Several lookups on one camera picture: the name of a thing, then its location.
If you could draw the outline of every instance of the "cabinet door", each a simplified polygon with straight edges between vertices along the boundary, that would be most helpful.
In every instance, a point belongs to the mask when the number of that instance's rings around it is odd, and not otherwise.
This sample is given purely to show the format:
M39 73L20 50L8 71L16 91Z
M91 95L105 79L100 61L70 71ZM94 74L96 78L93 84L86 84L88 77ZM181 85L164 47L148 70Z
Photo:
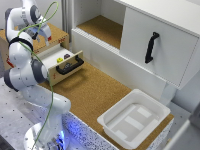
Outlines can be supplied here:
M160 36L154 40L153 60L146 64L145 56L154 32ZM179 86L197 40L191 34L127 8L120 54Z

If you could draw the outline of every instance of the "cable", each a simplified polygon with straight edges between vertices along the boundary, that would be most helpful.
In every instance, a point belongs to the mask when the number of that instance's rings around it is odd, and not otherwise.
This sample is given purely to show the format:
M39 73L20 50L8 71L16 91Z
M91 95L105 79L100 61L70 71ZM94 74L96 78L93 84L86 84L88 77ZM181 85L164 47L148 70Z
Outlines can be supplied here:
M57 8L56 8L55 12L53 13L53 15L52 15L51 17L49 17L47 20L44 21L44 18L46 17L47 13L49 12L49 9L50 9L50 8L52 7L52 5L55 4L55 3L57 3ZM56 14L56 12L57 12L57 10L58 10L58 5L59 5L58 2L53 2L53 3L51 3L51 5L50 5L49 8L47 9L47 11L46 11L46 13L45 13L45 15L44 15L44 17L43 17L43 19L42 19L42 22L40 22L40 23L38 23L38 24L35 24L35 25L31 25L31 26L28 26L28 27L23 28L23 29L20 30L20 32L18 33L18 37L19 37L19 35L20 35L24 30L29 29L29 28L31 28L31 27L35 27L35 26L37 26L37 25L39 25L39 28L38 28L38 31L37 31L37 32L39 32L39 30L40 30L40 28L41 28L41 26L42 26L42 23L47 22L48 20L50 20L50 19ZM22 42L19 42L19 43L20 43L24 48L26 48L27 50L29 50L29 51L31 52L31 54L33 54L33 55L42 63L41 59L40 59L30 48L28 48L28 47L27 47L25 44L23 44ZM52 106L53 106L53 86L51 85L51 79L50 79L50 76L49 76L49 73L48 73L48 72L47 72L47 76L48 76L49 83L50 83L50 87L51 87L52 101L51 101L51 105L50 105L50 108L49 108L49 112L48 112L48 114L47 114L47 117L46 117L46 119L45 119L45 122L44 122L44 124L43 124L43 126L42 126L42 128L41 128L41 130L40 130L40 132L39 132L39 134L38 134L38 136L37 136L37 138L36 138L36 140L35 140L35 142L34 142L34 145L33 145L33 147L32 147L31 150L33 150L35 144L37 143L37 141L38 141L38 139L39 139L39 137L40 137L40 134L42 133L42 131L43 131L43 129L44 129L44 126L45 126L46 123L47 123L47 120L48 120L48 118L49 118L49 115L50 115L50 112L51 112L51 109L52 109Z

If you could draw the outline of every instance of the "drawer handle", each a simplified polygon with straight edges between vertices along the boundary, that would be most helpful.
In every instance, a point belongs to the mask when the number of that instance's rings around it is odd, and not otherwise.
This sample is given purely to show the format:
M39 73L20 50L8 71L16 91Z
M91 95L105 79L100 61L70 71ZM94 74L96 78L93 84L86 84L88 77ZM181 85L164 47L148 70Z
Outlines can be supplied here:
M75 60L77 61L76 64L74 64L71 67L68 68L64 68L64 69L60 69L59 66L56 66L56 70L58 71L58 73L62 74L62 75L66 75L69 72L73 71L74 69L78 68L79 66L81 66L82 64L84 64L84 61L77 56L75 56Z
M160 35L156 32L153 32L153 36L151 37L145 57L145 63L148 64L153 60L153 57L151 56L152 50L153 50L153 45L154 45L154 40L157 39Z

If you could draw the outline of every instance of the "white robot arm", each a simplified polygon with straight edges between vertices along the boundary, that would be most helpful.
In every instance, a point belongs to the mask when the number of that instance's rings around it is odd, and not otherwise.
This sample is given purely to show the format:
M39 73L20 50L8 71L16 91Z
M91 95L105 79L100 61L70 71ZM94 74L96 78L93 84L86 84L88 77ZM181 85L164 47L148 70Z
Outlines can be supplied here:
M5 13L9 58L15 67L5 71L4 81L11 89L20 91L28 102L49 108L52 102L51 92L37 85L47 79L47 70L41 62L32 58L29 50L19 43L22 42L33 50L32 37L26 32L22 32L18 36L19 31L14 30L15 26L41 23L43 17L34 0L22 0L22 3L23 7L8 9ZM51 39L51 31L46 23L42 24L38 34L44 36L47 41ZM58 135L63 130L62 114L69 112L70 107L71 103L67 98L54 94L52 109L47 124L39 137L38 147L44 150L55 149L55 147L49 147L48 143L52 141L55 143L55 139L59 137ZM64 142L56 147L58 150L66 149Z

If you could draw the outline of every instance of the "yellow object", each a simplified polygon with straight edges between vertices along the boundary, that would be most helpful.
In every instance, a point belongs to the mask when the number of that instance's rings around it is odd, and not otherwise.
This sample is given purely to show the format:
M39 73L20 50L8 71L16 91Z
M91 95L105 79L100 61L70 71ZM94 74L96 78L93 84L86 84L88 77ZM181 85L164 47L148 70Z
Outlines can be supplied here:
M62 58L58 58L58 59L57 59L57 63L60 63L60 62L62 62L62 61L63 61Z

